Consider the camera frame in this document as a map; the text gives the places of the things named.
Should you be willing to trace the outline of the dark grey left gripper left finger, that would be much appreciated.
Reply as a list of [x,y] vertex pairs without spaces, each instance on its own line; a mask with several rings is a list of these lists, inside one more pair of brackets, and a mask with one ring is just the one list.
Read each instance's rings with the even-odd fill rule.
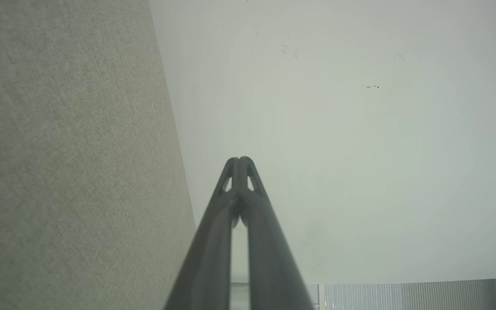
[[189,251],[167,299],[166,310],[228,310],[232,224],[238,217],[238,158],[224,165]]

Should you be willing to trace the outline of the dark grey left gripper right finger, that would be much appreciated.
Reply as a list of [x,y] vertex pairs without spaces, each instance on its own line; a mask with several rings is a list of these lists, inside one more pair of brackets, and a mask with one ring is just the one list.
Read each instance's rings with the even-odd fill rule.
[[242,220],[248,229],[253,310],[312,310],[313,304],[254,161],[240,158]]

